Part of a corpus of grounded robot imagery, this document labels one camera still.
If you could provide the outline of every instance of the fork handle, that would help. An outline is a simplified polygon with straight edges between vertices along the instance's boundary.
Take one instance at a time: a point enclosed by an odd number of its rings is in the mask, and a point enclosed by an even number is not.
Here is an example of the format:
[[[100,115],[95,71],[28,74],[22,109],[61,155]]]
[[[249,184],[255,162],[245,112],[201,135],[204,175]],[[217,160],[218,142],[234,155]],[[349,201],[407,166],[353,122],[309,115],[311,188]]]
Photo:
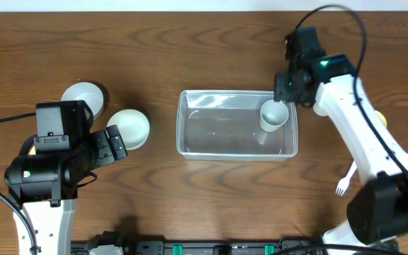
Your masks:
[[[352,162],[351,167],[348,168],[348,172],[346,174],[346,177],[344,178],[352,178],[353,173],[355,173],[355,170],[357,169],[357,165],[355,164],[355,161]]]

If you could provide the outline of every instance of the cable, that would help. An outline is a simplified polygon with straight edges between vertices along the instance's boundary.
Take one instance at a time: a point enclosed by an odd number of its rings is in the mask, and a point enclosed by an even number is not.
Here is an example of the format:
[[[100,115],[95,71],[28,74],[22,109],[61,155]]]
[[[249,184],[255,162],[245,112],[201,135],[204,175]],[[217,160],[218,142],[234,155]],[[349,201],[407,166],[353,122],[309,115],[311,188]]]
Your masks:
[[[368,254],[379,254],[379,255],[406,255],[401,252],[396,251],[386,251],[381,249],[374,249],[370,247],[361,247],[361,246],[354,246],[354,245],[343,245],[343,244],[315,244],[315,245],[307,245],[307,246],[297,246],[288,249],[284,249],[281,251],[274,252],[270,255],[283,255],[283,254],[294,254],[297,251],[315,251],[315,250],[322,250],[322,249],[337,249],[337,250],[344,250],[344,251],[357,251],[357,252],[365,252]]]
[[[94,182],[94,181],[97,180],[97,174],[94,173],[94,172],[92,172],[92,171],[89,172],[89,175],[88,175],[88,176],[92,176],[92,177],[93,177],[93,180],[88,181],[88,182],[83,183],[83,184],[78,184],[76,187],[77,187],[77,188],[81,188],[81,187],[84,187],[84,186],[90,184],[91,182]]]
[[[12,120],[18,120],[18,119],[26,118],[26,117],[30,117],[30,116],[35,116],[35,113],[25,113],[25,114],[22,114],[22,115],[12,116],[12,117],[8,117],[8,118],[2,118],[2,119],[0,119],[0,123],[5,123],[7,121],[12,121]]]
[[[21,211],[3,194],[1,194],[0,192],[0,199],[5,202],[5,204],[7,204],[7,206],[9,206],[12,211],[17,214],[17,216],[20,218],[21,222],[25,225],[26,230],[28,231],[28,235],[29,235],[29,239],[31,240],[31,249],[30,249],[30,253],[32,255],[36,255],[38,252],[38,247],[37,247],[37,240],[35,239],[35,234],[33,229],[31,229],[28,220],[26,219],[26,217],[21,213]]]
[[[396,163],[397,167],[399,167],[399,169],[401,170],[401,172],[404,174],[406,180],[408,180],[408,171],[407,169],[405,169],[405,167],[401,164],[401,162],[397,159],[395,152],[393,152],[387,145],[387,143],[384,141],[384,139],[382,138],[382,136],[379,134],[379,132],[375,129],[373,123],[370,121],[368,115],[365,112],[365,109],[363,108],[363,106],[361,105],[361,98],[358,96],[357,93],[357,78],[358,75],[360,73],[360,69],[361,69],[361,64],[363,63],[363,58],[365,57],[365,51],[366,51],[366,45],[367,45],[367,35],[366,35],[366,28],[365,28],[365,24],[363,23],[363,21],[361,20],[361,18],[355,13],[355,11],[352,11],[350,8],[339,5],[339,4],[328,4],[328,5],[324,5],[321,6],[319,8],[316,8],[312,11],[310,11],[307,15],[305,15],[305,17],[302,18],[302,20],[297,24],[297,26],[295,27],[295,29],[297,30],[302,23],[308,18],[310,17],[312,14],[325,9],[325,8],[329,8],[329,7],[335,7],[335,8],[339,8],[342,9],[344,11],[346,11],[347,13],[349,13],[353,19],[356,20],[357,24],[360,26],[361,28],[361,32],[362,32],[362,37],[363,37],[363,44],[361,46],[361,54],[360,54],[360,58],[358,59],[358,64],[355,70],[355,76],[353,77],[353,97],[355,98],[355,103],[357,104],[358,108],[360,109],[361,115],[363,116],[363,118],[365,119],[366,123],[368,124],[369,128],[373,131],[373,134],[375,135],[375,137],[378,139],[378,141],[380,142],[380,144],[382,145],[383,149],[387,152],[388,156],[391,158],[391,160],[393,160],[394,163]]]

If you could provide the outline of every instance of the green tape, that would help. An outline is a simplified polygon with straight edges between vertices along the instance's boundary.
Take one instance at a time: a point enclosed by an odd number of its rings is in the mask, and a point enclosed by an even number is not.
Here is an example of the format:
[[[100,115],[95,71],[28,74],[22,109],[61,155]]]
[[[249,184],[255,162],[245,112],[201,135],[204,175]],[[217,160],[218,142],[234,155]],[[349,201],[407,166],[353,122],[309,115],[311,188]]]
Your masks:
[[[265,253],[265,255],[270,255],[270,254],[272,254],[273,252],[275,252],[275,247],[273,246],[273,245],[266,245],[265,247],[264,247],[264,253]]]
[[[182,255],[182,246],[181,245],[173,245],[173,255]]]

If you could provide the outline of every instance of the wooden table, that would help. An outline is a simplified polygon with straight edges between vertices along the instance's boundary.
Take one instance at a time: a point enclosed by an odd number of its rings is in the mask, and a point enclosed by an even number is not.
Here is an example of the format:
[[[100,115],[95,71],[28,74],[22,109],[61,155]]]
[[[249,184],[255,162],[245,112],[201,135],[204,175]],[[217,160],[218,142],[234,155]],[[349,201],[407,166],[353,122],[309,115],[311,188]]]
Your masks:
[[[79,190],[73,239],[104,230],[169,240],[315,236],[345,218],[335,194],[352,161],[328,118],[298,109],[299,152],[284,162],[188,161],[176,150],[176,110],[185,89],[272,90],[286,70],[282,40],[302,12],[0,13],[0,118],[58,101],[68,86],[106,87],[108,107],[92,130],[126,108],[143,108],[151,134],[130,158],[97,171]],[[408,151],[408,13],[361,13],[369,33],[361,78],[388,129]],[[328,53],[356,63],[359,29],[345,13],[318,13]],[[4,170],[35,118],[0,124]],[[400,238],[408,253],[408,235]],[[12,212],[0,201],[0,254],[17,254]]]

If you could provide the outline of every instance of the white bowl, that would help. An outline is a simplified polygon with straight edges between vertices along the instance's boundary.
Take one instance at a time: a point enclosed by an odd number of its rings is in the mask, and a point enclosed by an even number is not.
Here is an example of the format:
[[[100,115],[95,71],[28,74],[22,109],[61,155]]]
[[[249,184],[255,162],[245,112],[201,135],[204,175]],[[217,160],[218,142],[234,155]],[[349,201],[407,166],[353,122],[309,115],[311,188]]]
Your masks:
[[[149,136],[149,121],[138,110],[122,110],[108,121],[107,127],[117,125],[126,149],[138,149]]]
[[[97,119],[103,112],[103,93],[94,84],[79,82],[70,86],[62,95],[61,101],[84,100],[92,111],[93,119]]]

